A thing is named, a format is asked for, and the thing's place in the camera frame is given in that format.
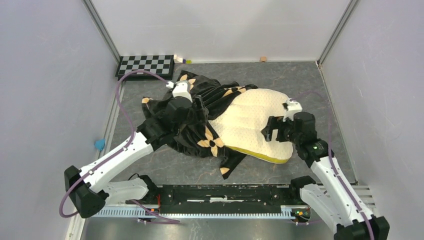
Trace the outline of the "black floral pillowcase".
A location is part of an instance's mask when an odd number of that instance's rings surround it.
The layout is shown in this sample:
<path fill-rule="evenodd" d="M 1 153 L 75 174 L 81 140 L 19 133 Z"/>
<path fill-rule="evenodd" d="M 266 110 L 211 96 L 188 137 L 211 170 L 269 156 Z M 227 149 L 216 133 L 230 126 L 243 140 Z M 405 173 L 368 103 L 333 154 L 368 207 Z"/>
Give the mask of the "black floral pillowcase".
<path fill-rule="evenodd" d="M 177 83 L 180 82 L 188 85 L 192 102 L 177 100 L 172 90 L 161 100 L 144 97 L 141 109 L 145 122 L 136 131 L 145 134 L 154 150 L 167 145 L 187 156 L 219 158 L 219 170 L 226 180 L 246 154 L 230 147 L 223 139 L 224 132 L 212 123 L 223 116 L 237 97 L 252 93 L 258 87 L 239 85 L 236 81 L 221 84 L 186 70 L 180 72 Z"/>

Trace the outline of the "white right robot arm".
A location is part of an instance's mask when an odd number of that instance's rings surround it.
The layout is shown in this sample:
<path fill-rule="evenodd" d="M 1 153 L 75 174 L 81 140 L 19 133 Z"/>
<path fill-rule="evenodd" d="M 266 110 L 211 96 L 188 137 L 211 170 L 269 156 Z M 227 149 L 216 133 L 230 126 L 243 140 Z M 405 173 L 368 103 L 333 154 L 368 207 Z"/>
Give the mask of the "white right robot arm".
<path fill-rule="evenodd" d="M 289 199 L 309 205 L 332 230 L 335 240 L 386 240 L 390 224 L 376 216 L 347 181 L 329 144 L 318 138 L 315 116 L 297 112 L 270 116 L 261 130 L 266 141 L 290 142 L 298 156 L 319 178 L 327 193 L 310 176 L 292 179 Z"/>

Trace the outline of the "white yellow pillow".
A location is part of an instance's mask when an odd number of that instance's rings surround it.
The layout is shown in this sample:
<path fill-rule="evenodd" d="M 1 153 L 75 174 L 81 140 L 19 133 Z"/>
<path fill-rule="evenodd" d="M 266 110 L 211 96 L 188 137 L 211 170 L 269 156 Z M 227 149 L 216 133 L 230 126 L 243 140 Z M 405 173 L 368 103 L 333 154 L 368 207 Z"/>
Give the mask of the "white yellow pillow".
<path fill-rule="evenodd" d="M 266 141 L 261 133 L 269 117 L 282 117 L 289 97 L 279 91 L 257 88 L 236 96 L 228 108 L 209 123 L 226 147 L 258 159 L 284 164 L 293 155 L 290 142 Z"/>

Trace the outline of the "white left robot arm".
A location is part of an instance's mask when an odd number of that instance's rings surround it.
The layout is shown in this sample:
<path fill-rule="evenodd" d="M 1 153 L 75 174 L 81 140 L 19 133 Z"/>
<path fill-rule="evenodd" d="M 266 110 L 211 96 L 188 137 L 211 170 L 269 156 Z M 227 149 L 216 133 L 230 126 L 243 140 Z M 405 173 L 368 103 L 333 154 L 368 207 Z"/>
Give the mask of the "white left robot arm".
<path fill-rule="evenodd" d="M 192 100 L 184 96 L 171 97 L 165 101 L 165 108 L 133 130 L 130 137 L 102 158 L 82 167 L 69 166 L 64 171 L 65 196 L 59 205 L 63 211 L 66 199 L 70 199 L 76 213 L 83 219 L 100 212 L 107 204 L 121 201 L 142 200 L 153 203 L 157 190 L 137 178 L 121 182 L 111 180 L 135 161 L 169 144 L 186 126 L 204 124 L 208 110 L 199 95 Z"/>

